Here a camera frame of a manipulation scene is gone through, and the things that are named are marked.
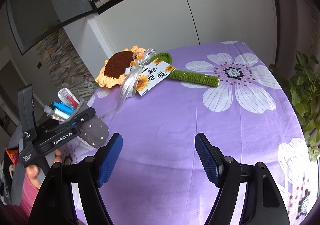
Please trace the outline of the person's left hand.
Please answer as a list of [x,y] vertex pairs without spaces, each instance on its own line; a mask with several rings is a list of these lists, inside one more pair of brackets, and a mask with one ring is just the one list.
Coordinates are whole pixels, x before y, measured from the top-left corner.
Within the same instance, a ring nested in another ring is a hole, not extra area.
[[[56,163],[56,162],[60,162],[60,163],[62,162],[61,152],[59,149],[55,150],[55,158],[53,160],[53,163]],[[40,169],[36,165],[29,165],[26,168],[26,173],[27,173],[27,177],[29,178],[29,181],[37,189],[40,189],[41,184],[42,184],[38,179],[39,171],[40,171]]]

